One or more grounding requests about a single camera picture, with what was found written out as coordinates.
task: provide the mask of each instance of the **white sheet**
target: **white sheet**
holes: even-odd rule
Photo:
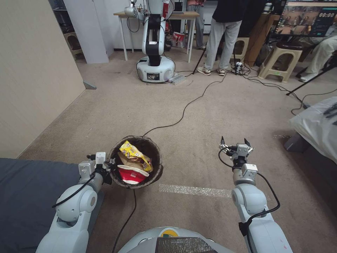
[[[293,117],[290,125],[318,152],[337,164],[337,125],[333,125],[337,116],[327,119],[323,115],[334,103],[337,97],[325,99]]]

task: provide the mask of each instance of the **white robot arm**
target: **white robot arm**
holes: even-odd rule
[[[137,2],[137,0],[130,0],[130,5],[128,7],[125,7],[124,11],[125,14],[132,18],[137,18],[141,21],[144,20],[144,14],[139,12],[137,8],[134,6],[134,4]]]
[[[174,76],[175,64],[169,58],[162,56],[165,45],[165,22],[163,17],[162,0],[146,0],[148,14],[143,16],[134,4],[125,7],[125,14],[129,17],[144,20],[144,33],[142,40],[142,51],[146,57],[137,62],[138,77],[144,82],[160,83],[166,82]]]
[[[220,157],[224,152],[234,163],[230,166],[236,186],[232,190],[232,199],[241,219],[239,229],[250,253],[292,253],[287,238],[271,215],[280,207],[280,202],[267,179],[258,173],[256,165],[247,163],[247,157],[253,150],[246,139],[244,144],[237,143],[236,146],[227,146],[223,137],[221,139],[219,159],[226,164]],[[266,196],[255,186],[257,174],[266,181],[277,201],[273,209],[268,208]]]
[[[97,152],[95,161],[83,161],[78,165],[81,176],[79,184],[69,187],[56,201],[52,225],[36,253],[86,251],[91,212],[97,203],[97,193],[109,172],[104,164],[105,158],[105,152]]]

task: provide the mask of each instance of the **white robot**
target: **white robot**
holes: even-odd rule
[[[143,21],[144,33],[142,51],[146,57],[141,58],[136,65],[138,77],[144,82],[166,82],[174,76],[175,64],[169,58],[162,56],[165,45],[165,22],[162,0],[146,0],[148,15],[135,8],[137,0],[131,0],[125,7],[125,14]]]
[[[292,253],[291,247],[282,229],[274,221],[271,212],[280,207],[279,201],[269,182],[258,173],[254,164],[247,163],[247,157],[253,148],[249,142],[227,146],[222,138],[220,154],[231,157],[235,189],[232,199],[240,214],[239,229],[244,236],[250,253]],[[37,253],[85,253],[88,244],[88,224],[91,212],[97,202],[97,192],[103,182],[109,178],[109,166],[106,153],[98,152],[88,156],[95,161],[83,161],[79,164],[81,179],[79,184],[68,188],[54,205],[56,214],[49,232],[40,242]],[[277,207],[269,209],[262,191],[255,186],[255,176],[263,177],[277,200]],[[135,235],[119,253],[143,252],[218,252],[231,250],[207,239],[199,233],[176,227],[158,227]]]

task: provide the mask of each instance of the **beige wall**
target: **beige wall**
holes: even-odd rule
[[[0,1],[0,157],[17,157],[83,90],[49,2]]]

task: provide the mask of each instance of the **plastic stool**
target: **plastic stool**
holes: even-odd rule
[[[241,54],[235,54],[235,59],[239,59],[240,62],[243,62],[243,60],[245,59],[245,55],[247,52],[247,48],[248,48],[248,43],[249,43],[249,38],[237,38],[235,44],[238,41],[243,41],[243,48],[242,48],[242,52]]]
[[[258,78],[265,79],[268,75],[272,74],[275,76],[281,76],[282,82],[287,83],[288,79],[294,70],[301,54],[303,47],[299,43],[287,43],[287,42],[278,42],[273,50],[269,53],[267,58],[264,60],[260,67],[260,72]],[[283,54],[292,55],[292,59],[287,66],[283,65],[286,70],[276,70],[273,69],[273,65],[278,60],[278,58]]]
[[[66,42],[68,44],[68,47],[70,49],[70,52],[72,53],[73,57],[74,57],[74,60],[76,60],[76,55],[79,54],[79,53],[83,53],[82,49],[76,49],[76,50],[73,50],[73,47],[70,45],[69,43],[69,40],[68,38],[73,36],[75,37],[77,40],[77,36],[76,36],[76,33],[75,32],[70,32],[70,33],[66,33],[66,34],[63,34],[64,35],[64,38],[66,39]]]

